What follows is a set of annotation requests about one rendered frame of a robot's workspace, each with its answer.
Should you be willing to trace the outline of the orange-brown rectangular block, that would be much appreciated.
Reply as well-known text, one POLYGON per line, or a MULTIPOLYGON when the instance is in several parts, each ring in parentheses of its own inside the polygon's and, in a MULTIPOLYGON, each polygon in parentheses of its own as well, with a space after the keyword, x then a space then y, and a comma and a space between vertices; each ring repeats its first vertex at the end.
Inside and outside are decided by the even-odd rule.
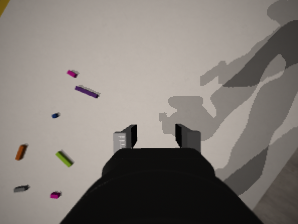
POLYGON ((23 158, 23 155, 24 155, 24 152, 25 152, 25 150, 26 150, 26 145, 20 145, 20 147, 19 147, 19 150, 18 150, 18 152, 17 152, 17 155, 16 155, 16 160, 21 160, 22 158, 23 158))

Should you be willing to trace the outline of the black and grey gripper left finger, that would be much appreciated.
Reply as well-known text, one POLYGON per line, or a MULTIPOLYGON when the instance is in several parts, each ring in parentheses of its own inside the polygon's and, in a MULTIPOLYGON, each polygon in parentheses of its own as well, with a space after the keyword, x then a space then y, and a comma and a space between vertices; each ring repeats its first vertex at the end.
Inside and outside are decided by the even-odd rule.
POLYGON ((120 132, 113 133, 114 154, 123 148, 133 148, 137 142, 137 124, 131 124, 120 132))

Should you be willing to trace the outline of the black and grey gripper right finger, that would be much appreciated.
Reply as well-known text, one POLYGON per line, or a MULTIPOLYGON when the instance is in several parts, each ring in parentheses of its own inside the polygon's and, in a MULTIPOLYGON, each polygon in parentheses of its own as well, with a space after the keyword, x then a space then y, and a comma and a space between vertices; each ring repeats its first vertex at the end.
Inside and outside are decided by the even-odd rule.
POLYGON ((175 140, 180 148, 193 148, 201 154, 201 132, 175 124, 175 140))

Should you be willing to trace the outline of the purple rod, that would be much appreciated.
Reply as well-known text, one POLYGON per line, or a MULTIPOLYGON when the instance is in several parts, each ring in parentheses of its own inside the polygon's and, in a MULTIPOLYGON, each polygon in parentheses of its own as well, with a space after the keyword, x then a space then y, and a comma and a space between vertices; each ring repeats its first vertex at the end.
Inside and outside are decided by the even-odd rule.
POLYGON ((80 91, 80 92, 82 92, 82 93, 84 93, 84 94, 87 94, 87 95, 89 95, 89 96, 92 96, 92 97, 94 97, 94 98, 97 98, 97 97, 98 97, 97 94, 95 94, 95 93, 93 93, 93 92, 90 92, 90 91, 88 91, 88 90, 85 90, 85 89, 83 89, 83 88, 81 88, 81 87, 78 87, 78 86, 75 87, 75 90, 80 91))

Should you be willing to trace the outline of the magenta block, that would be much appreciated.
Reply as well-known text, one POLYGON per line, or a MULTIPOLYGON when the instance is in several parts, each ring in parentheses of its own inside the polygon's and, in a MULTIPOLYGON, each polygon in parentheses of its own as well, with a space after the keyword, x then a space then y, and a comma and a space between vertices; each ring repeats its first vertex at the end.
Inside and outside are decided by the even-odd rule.
POLYGON ((53 192, 52 194, 50 194, 50 198, 58 199, 59 197, 60 197, 60 193, 53 192))
POLYGON ((72 77, 76 78, 77 74, 75 74, 74 72, 68 70, 67 74, 71 75, 72 77))

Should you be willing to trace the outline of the lime green rod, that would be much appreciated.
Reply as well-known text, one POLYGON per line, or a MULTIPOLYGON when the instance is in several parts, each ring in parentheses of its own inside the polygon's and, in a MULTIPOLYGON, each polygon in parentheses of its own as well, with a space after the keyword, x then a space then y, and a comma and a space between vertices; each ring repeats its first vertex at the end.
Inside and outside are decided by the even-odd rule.
POLYGON ((61 151, 55 154, 68 168, 73 164, 61 151))

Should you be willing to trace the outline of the dark grey rectangular block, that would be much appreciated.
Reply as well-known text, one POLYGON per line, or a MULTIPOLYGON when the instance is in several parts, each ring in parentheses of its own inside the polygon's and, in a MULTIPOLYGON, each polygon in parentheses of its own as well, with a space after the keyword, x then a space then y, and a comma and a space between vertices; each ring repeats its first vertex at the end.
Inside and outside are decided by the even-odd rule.
POLYGON ((16 192, 23 192, 23 191, 28 190, 28 186, 20 186, 20 187, 16 187, 16 188, 14 188, 13 190, 14 190, 14 193, 16 193, 16 192))

